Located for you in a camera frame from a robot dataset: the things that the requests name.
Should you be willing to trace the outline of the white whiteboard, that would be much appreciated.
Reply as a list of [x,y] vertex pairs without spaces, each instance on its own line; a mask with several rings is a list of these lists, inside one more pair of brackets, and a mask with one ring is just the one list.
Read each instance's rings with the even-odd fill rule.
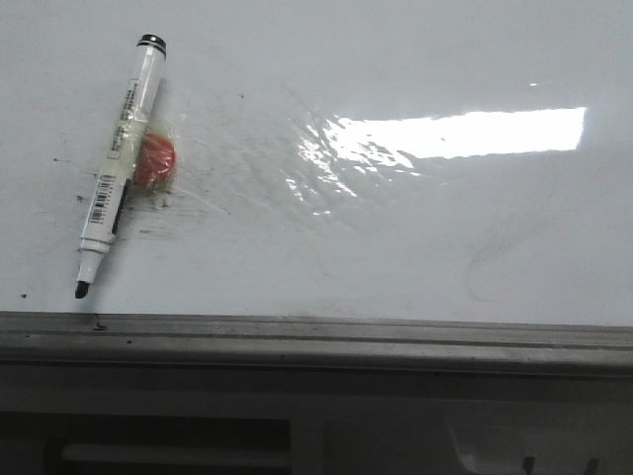
[[[136,41],[178,163],[88,296]],[[5,1],[1,307],[628,326],[628,1]]]

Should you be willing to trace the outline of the white black whiteboard marker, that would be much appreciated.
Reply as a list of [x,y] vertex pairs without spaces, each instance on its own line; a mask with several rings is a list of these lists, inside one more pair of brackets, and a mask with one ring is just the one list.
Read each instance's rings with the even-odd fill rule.
[[87,296],[101,262],[117,237],[143,136],[163,77],[166,55],[166,41],[157,35],[145,34],[136,43],[131,78],[80,237],[77,299]]

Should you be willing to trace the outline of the grey aluminium whiteboard frame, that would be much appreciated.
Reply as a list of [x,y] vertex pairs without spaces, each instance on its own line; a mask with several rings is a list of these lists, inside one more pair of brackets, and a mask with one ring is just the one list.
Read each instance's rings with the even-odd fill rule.
[[5,312],[6,361],[630,377],[628,327]]

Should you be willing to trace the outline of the red round magnet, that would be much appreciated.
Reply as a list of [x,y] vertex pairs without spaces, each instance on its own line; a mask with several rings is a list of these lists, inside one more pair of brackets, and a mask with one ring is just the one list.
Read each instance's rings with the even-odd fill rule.
[[134,184],[145,190],[165,188],[176,167],[177,154],[172,140],[159,133],[147,133],[141,142]]

